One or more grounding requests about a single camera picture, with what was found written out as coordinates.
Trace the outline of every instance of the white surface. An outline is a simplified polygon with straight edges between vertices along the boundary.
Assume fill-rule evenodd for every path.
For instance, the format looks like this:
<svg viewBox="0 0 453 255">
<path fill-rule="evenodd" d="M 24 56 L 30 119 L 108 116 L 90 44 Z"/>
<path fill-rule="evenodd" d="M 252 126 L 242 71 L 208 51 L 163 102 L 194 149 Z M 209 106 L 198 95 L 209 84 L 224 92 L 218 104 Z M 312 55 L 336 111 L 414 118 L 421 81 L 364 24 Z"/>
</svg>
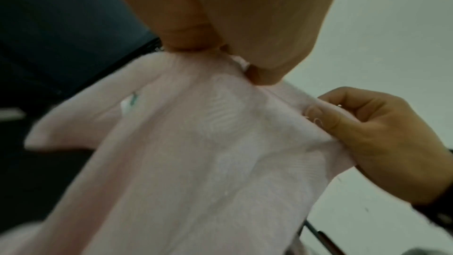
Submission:
<svg viewBox="0 0 453 255">
<path fill-rule="evenodd" d="M 401 96 L 453 147 L 453 0 L 335 0 L 313 53 L 287 79 L 315 96 L 345 85 Z M 453 239 L 355 170 L 334 180 L 309 219 L 347 255 L 453 252 Z"/>
</svg>

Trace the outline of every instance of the pink garment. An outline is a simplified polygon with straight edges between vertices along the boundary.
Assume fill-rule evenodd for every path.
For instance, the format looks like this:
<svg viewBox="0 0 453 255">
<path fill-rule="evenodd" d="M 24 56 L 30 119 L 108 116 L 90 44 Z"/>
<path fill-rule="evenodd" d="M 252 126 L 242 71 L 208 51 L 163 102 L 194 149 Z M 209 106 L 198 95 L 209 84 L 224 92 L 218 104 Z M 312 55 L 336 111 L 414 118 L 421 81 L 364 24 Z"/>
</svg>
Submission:
<svg viewBox="0 0 453 255">
<path fill-rule="evenodd" d="M 283 254 L 352 166 L 301 116 L 313 103 L 328 105 L 286 83 L 255 87 L 219 52 L 136 59 L 34 126 L 28 149 L 96 152 L 46 221 L 4 235 L 0 254 Z"/>
</svg>

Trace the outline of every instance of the pink fabric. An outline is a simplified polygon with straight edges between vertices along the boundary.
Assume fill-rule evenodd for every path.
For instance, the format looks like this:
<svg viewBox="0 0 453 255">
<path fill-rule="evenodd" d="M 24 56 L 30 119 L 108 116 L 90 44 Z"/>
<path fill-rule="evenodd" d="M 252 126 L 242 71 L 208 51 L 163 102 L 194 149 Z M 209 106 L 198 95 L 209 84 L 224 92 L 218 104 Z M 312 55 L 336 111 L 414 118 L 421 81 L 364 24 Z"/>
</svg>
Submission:
<svg viewBox="0 0 453 255">
<path fill-rule="evenodd" d="M 34 126 L 28 149 L 96 152 L 47 220 L 0 241 L 1 254 L 283 254 L 352 166 L 301 116 L 315 102 L 327 105 L 285 83 L 251 85 L 218 52 L 143 56 Z"/>
</svg>

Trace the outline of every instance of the pink towel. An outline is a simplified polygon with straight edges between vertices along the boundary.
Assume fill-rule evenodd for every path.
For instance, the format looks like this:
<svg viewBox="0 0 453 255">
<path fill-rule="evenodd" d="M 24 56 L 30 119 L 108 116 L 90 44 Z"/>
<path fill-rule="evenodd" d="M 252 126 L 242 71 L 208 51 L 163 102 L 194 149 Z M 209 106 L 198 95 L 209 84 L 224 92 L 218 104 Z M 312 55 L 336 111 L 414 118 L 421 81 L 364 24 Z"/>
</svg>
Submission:
<svg viewBox="0 0 453 255">
<path fill-rule="evenodd" d="M 120 102 L 136 91 L 122 117 Z M 327 105 L 286 83 L 255 87 L 220 52 L 136 59 L 34 126 L 28 149 L 96 152 L 51 215 L 4 235 L 0 252 L 283 254 L 352 166 L 301 116 L 313 103 Z"/>
</svg>

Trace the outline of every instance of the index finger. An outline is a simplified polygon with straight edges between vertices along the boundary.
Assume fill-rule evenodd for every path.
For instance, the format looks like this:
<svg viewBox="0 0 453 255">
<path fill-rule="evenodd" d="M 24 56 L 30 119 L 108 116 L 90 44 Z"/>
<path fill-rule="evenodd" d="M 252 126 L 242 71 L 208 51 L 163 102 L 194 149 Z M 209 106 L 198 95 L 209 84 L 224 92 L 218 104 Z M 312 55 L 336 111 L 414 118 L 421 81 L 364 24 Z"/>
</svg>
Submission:
<svg viewBox="0 0 453 255">
<path fill-rule="evenodd" d="M 373 100 L 381 99 L 384 93 L 341 87 L 320 96 L 319 99 L 335 106 L 341 105 L 346 110 L 357 110 Z"/>
</svg>

